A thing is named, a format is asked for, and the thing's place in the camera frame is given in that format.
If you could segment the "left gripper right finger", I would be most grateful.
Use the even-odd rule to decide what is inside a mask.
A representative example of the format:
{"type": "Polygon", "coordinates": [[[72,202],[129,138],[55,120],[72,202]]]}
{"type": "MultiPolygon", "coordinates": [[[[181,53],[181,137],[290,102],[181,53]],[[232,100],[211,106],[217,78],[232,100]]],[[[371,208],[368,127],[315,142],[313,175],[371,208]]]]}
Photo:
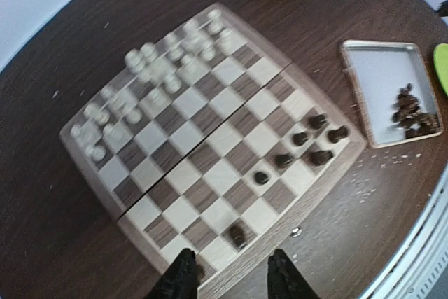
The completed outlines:
{"type": "Polygon", "coordinates": [[[269,299],[319,299],[282,249],[268,258],[267,294],[269,299]]]}

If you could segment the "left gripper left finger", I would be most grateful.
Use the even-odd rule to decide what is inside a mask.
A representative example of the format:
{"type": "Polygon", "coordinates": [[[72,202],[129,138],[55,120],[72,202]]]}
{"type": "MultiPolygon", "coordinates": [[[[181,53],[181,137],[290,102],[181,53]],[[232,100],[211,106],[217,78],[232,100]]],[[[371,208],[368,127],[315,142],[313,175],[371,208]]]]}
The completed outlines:
{"type": "Polygon", "coordinates": [[[189,248],[184,248],[145,298],[197,298],[198,286],[198,265],[195,252],[189,248]]]}

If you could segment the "wooden chess board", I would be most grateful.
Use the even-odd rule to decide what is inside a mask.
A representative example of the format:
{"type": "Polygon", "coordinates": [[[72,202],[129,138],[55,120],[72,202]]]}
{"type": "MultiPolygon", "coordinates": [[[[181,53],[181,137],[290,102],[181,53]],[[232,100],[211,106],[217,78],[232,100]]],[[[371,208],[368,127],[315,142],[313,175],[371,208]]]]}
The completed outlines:
{"type": "Polygon", "coordinates": [[[139,104],[142,121],[107,124],[88,157],[61,138],[71,120],[59,134],[101,203],[158,272],[189,248],[209,281],[238,260],[258,263],[258,247],[277,245],[273,234],[293,207],[312,188],[332,189],[366,145],[310,77],[226,9],[211,71],[200,71],[193,85],[160,107],[148,94],[139,104]],[[320,113],[328,126],[313,130],[308,118],[320,113]],[[328,131],[343,125],[349,136],[330,143],[328,131]],[[312,138],[295,146],[291,136],[304,131],[312,138]],[[319,150],[335,156],[316,167],[309,154],[319,150]],[[295,157],[285,169],[274,163],[281,153],[295,157]],[[257,171],[270,176],[263,186],[253,179],[257,171]],[[243,249],[228,235],[235,224],[247,236],[243,249]]]}

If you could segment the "black chess rook corner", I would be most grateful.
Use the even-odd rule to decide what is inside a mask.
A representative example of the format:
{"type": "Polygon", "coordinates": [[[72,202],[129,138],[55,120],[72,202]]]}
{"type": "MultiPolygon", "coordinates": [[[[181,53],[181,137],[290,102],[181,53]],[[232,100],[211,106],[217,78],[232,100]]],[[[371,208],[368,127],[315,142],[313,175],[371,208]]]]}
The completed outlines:
{"type": "Polygon", "coordinates": [[[316,114],[308,118],[308,125],[313,130],[322,130],[328,126],[328,115],[325,113],[316,114]]]}

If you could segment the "metal tray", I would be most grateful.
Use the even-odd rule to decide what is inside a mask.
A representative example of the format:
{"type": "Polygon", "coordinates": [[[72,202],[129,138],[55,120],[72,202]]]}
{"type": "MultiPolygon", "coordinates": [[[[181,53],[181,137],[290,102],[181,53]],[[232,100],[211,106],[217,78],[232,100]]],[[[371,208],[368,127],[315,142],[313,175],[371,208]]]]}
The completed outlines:
{"type": "Polygon", "coordinates": [[[363,127],[373,148],[385,148],[437,137],[444,131],[442,115],[418,46],[407,42],[349,39],[342,42],[341,54],[358,101],[363,127]],[[404,125],[393,122],[398,95],[411,85],[421,110],[435,117],[435,130],[406,133],[404,125]]]}

